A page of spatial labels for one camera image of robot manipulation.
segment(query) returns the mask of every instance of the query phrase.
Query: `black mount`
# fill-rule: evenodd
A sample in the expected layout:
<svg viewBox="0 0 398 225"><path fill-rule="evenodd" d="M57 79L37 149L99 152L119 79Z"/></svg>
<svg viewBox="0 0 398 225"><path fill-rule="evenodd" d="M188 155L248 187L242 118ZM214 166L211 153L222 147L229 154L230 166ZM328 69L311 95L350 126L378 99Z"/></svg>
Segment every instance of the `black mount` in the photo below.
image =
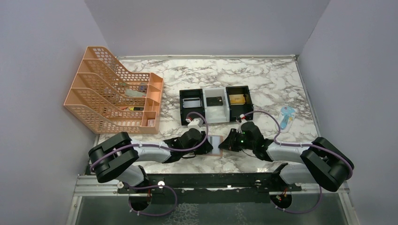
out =
<svg viewBox="0 0 398 225"><path fill-rule="evenodd" d="M274 183L277 173L194 173L194 174L148 174L152 184L163 181L174 188L179 203L270 203L269 192L301 191L296 185ZM207 188L225 188L208 190ZM119 194L134 194L136 190L124 187ZM152 188L151 204L170 204L174 196L168 189ZM136 202L146 201L147 197L135 198Z"/></svg>
<svg viewBox="0 0 398 225"><path fill-rule="evenodd" d="M131 144L129 134L120 132L103 143L95 146L88 152L92 163L104 155L125 145ZM121 155L112 155L102 160L95 168L94 172L99 183L105 183L118 177L134 161L138 159L138 152L133 147L120 151Z"/></svg>
<svg viewBox="0 0 398 225"><path fill-rule="evenodd" d="M354 169L354 164L351 160L325 138L317 137L312 143L338 154ZM328 191L337 191L348 177L347 165L342 160L322 150L310 147L303 151L300 157L315 181Z"/></svg>
<svg viewBox="0 0 398 225"><path fill-rule="evenodd" d="M265 142L260 129L252 122L242 124L242 133L231 129L227 138L218 146L220 149L241 151L242 149L254 150Z"/></svg>
<svg viewBox="0 0 398 225"><path fill-rule="evenodd" d="M181 137L175 137L171 139L164 140L164 142L173 149L189 149L200 144L206 137L204 131L200 132L197 129L191 128L185 132ZM164 163L173 163L180 160L184 155L194 152L195 155L204 155L213 150L213 146L210 144L209 140L206 140L203 145L192 151L177 152L172 151L171 157Z"/></svg>

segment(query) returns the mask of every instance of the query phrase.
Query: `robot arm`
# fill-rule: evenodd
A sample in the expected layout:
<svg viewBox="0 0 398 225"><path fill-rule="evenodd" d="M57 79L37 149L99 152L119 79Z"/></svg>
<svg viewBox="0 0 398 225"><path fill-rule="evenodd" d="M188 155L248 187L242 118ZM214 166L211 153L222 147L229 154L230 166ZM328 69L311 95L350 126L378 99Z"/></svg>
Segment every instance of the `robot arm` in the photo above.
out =
<svg viewBox="0 0 398 225"><path fill-rule="evenodd" d="M312 144L330 150L325 153L315 147L304 147ZM335 155L345 159L351 168L353 163L335 146L323 137L316 138L311 143L302 143L302 147L284 146L273 140L265 139L259 128L252 122L242 121L238 129L231 129L230 134L219 145L220 149L240 151L253 150L258 159L273 161L289 161L300 165L288 165L280 171L280 177L285 184L317 183L322 188L336 192L341 184L348 179L347 165Z"/></svg>
<svg viewBox="0 0 398 225"><path fill-rule="evenodd" d="M199 131L198 119L192 121L194 126L181 137L171 138L162 142L141 142L132 140L126 132L118 133L89 151L92 171L95 172L99 183L113 179L128 183L133 187L149 185L145 170L141 166L132 165L134 162L154 161L158 163L172 163L180 160L188 153L196 155L207 154L213 147L208 140L193 151L170 151L168 149L189 149L197 146L206 137Z"/></svg>

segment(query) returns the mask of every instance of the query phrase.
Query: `white wall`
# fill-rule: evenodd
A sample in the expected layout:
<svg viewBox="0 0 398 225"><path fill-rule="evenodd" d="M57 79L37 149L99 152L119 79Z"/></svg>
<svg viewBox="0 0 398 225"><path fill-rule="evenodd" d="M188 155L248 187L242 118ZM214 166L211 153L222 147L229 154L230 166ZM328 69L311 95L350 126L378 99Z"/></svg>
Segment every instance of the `white wall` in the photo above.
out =
<svg viewBox="0 0 398 225"><path fill-rule="evenodd" d="M117 56L299 54L329 0L85 0Z"/></svg>
<svg viewBox="0 0 398 225"><path fill-rule="evenodd" d="M0 220L66 222L94 134L63 107L88 45L106 45L83 0L0 1Z"/></svg>
<svg viewBox="0 0 398 225"><path fill-rule="evenodd" d="M396 224L398 1L331 0L299 57L321 134L355 164L362 225Z"/></svg>

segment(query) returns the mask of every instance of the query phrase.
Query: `white marble surface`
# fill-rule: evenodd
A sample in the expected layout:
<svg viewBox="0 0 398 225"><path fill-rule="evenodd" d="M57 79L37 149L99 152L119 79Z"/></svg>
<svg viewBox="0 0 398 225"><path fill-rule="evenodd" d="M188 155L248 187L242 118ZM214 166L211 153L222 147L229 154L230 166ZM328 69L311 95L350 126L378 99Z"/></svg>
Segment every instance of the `white marble surface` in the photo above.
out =
<svg viewBox="0 0 398 225"><path fill-rule="evenodd" d="M298 109L290 131L279 140L289 142L313 141L317 137L313 117L293 59L242 60L121 60L134 72L154 72L164 78L161 104L161 124L157 135L131 135L143 141L155 141L180 136L187 128L181 126L179 90L248 85L254 109L278 116L281 107L288 104ZM274 122L264 114L256 113L254 123L266 138L276 134ZM227 137L236 123L210 125L211 135ZM112 135L101 135L103 142ZM243 152L223 151L222 157L196 156L171 164L138 162L147 173L252 173L273 171L281 162L266 162L249 157Z"/></svg>

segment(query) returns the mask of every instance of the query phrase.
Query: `purple cable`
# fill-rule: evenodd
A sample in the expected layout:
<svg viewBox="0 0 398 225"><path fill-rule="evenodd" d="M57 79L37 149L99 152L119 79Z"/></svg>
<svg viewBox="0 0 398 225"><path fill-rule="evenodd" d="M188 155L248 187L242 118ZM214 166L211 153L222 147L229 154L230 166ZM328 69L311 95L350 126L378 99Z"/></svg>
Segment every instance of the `purple cable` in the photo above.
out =
<svg viewBox="0 0 398 225"><path fill-rule="evenodd" d="M190 113L188 113L187 118L188 118L189 115L191 115L191 114L196 114L196 115L198 115L198 116L203 120L203 122L204 122L205 125L206 125L206 136L205 136L205 138L203 139L203 141L202 141L201 143L199 143L198 145L196 145L195 147L192 147L192 148L189 148L189 149L173 149L173 148L169 148L169 147L165 147L165 146L160 146L160 145L158 145L158 144L128 144L128 145L125 145L125 146L123 146L123 147L120 147L120 148L118 148L118 149L116 149L116 150L113 150L113 151L111 151L110 153L108 153L108 154L104 155L103 157L99 158L97 161L95 161L95 162L90 166L90 171L91 171L91 172L94 172L94 168L95 168L102 160L104 160L105 158L107 158L107 157L109 157L109 156L111 156L111 155L117 153L118 151L122 151L122 150L124 150L124 149L131 148L131 147L138 147L138 146L140 146L140 145L141 145L142 147L156 147L156 148L166 149L166 150L169 150L169 151L192 151L192 150L195 150L195 149L199 148L201 145L203 145L203 143L204 143L204 142L207 140L207 138L208 138L208 134L209 134L209 124L207 123L206 119L205 119L201 114L199 114L199 113L197 113L197 112L190 112Z"/></svg>
<svg viewBox="0 0 398 225"><path fill-rule="evenodd" d="M281 211L284 211L284 212L287 212L287 213L291 213L291 214L304 214L304 213L312 212L312 211L314 211L315 209L317 209L318 206L319 206L319 204L321 203L321 201L322 201L322 187L319 186L319 199L318 199L318 202L315 204L314 207L312 207L312 208L309 209L309 210L306 210L306 211L291 211L291 210L282 209L282 208L278 207L277 205L275 205L275 203L274 203L273 201L271 201L271 203L272 203L277 209L279 209L279 210L281 210Z"/></svg>
<svg viewBox="0 0 398 225"><path fill-rule="evenodd" d="M161 213L161 214L152 214L152 213L146 213L146 212L141 212L141 211L136 211L136 210L134 210L133 209L133 207L131 206L131 202L130 202L130 200L129 200L129 206L130 206L130 209L131 209L131 211L133 211L133 212L135 212L135 213L137 213L137 214L141 214L141 215L145 215L145 216L151 216L151 217L162 217L162 216L165 216L165 215L167 215L167 214L169 214L169 213L171 213L172 211L174 211L176 208L177 208L177 204L178 204L178 200L177 200L177 194L176 194L176 192L173 190L173 188L171 188L171 187L169 187L169 186L166 186L166 185L152 185L152 186L147 186L147 187L132 187L132 186L130 186L129 184L127 184L127 183L125 183L127 186L129 186L131 189L134 189L134 190L144 190L144 189L149 189L149 188L157 188L157 187L164 187L164 188L167 188L167 189L169 189L172 193L173 193L173 195L174 195L174 205L173 205L173 207L169 210L169 211L167 211L167 212L164 212L164 213Z"/></svg>
<svg viewBox="0 0 398 225"><path fill-rule="evenodd" d="M323 148L323 147L320 147L320 146L314 145L314 144L293 144L293 143L282 143L282 142L278 142L278 141L276 140L276 138L281 134L281 126L279 125L279 123L278 123L278 121L275 119L275 117L273 117L273 116L272 116L271 114L269 114L268 112L263 111L263 110L255 110L255 111L253 111L253 112L248 112L248 113L246 113L245 116L250 115L250 114L253 114L253 113L258 113L258 112L259 112L259 113L264 113L264 114L266 114L267 116L271 117L271 119L273 119L274 122L276 123L276 125L278 126L278 133L277 133L277 134L275 135L275 137L274 137L274 142L275 142L276 144L283 145L283 146L290 146L290 147L314 147L314 148L320 149L320 150L322 150L322 151L324 151L324 152L327 152L327 153L333 155L334 157L340 159L341 161L343 161L343 163L345 163L345 165L346 165L347 168L348 168L348 177L347 177L347 180L350 179L350 178L352 177L352 167L351 167L351 165L347 162L347 160L345 160L343 157L339 156L338 154L336 154L336 153L330 151L329 149L326 149L326 148Z"/></svg>

